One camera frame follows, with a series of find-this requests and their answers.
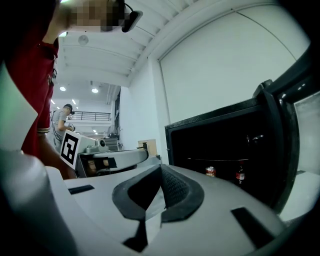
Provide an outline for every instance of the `curved white wall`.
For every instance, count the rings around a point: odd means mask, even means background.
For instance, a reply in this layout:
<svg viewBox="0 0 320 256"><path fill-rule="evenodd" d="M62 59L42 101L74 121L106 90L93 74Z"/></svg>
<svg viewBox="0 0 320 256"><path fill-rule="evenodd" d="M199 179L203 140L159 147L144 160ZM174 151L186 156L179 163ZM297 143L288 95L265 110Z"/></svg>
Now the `curved white wall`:
<svg viewBox="0 0 320 256"><path fill-rule="evenodd" d="M307 49L308 38L281 7L240 13L249 18L219 18L162 59L171 123L251 98L261 82L276 80Z"/></svg>

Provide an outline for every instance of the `red shirt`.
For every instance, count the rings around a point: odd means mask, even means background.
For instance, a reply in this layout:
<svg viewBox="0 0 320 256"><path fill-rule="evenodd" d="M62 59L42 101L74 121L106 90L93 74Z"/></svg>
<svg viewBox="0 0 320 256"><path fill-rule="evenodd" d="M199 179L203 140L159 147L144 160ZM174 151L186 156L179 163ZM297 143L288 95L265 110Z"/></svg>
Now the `red shirt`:
<svg viewBox="0 0 320 256"><path fill-rule="evenodd" d="M45 14L42 13L32 22L12 53L4 58L16 87L38 113L22 145L25 154L38 158L40 154L37 133L48 133L50 130L50 102L54 86L52 74L59 48L58 39L54 44L42 42L56 4L55 0L45 2Z"/></svg>

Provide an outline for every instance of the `refrigerator door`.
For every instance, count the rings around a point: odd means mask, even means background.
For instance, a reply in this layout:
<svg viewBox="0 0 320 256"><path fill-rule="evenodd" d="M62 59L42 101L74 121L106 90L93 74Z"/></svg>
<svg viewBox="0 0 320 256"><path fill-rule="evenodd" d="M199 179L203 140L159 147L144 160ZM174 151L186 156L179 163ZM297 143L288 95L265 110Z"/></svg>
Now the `refrigerator door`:
<svg viewBox="0 0 320 256"><path fill-rule="evenodd" d="M311 49L270 87L283 125L283 184L275 210L291 222L315 205L320 192L320 87Z"/></svg>

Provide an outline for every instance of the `gray t-shirt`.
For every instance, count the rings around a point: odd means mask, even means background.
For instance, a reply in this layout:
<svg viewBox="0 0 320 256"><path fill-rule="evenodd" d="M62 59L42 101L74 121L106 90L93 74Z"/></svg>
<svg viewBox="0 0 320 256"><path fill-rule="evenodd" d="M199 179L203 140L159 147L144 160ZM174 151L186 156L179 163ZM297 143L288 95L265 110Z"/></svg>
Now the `gray t-shirt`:
<svg viewBox="0 0 320 256"><path fill-rule="evenodd" d="M63 109L56 110L52 114L52 118L50 120L50 133L55 136L55 138L59 141L62 141L65 135L64 130L58 129L59 120L66 122L67 115Z"/></svg>

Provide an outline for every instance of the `railing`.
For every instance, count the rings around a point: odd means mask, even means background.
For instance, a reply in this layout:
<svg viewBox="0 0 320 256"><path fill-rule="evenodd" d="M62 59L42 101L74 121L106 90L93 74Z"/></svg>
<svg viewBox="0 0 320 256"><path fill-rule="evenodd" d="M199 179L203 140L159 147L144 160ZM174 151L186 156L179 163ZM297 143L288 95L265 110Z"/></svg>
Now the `railing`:
<svg viewBox="0 0 320 256"><path fill-rule="evenodd" d="M74 112L72 117L68 117L68 120L85 120L85 121L110 121L110 113L100 112Z"/></svg>

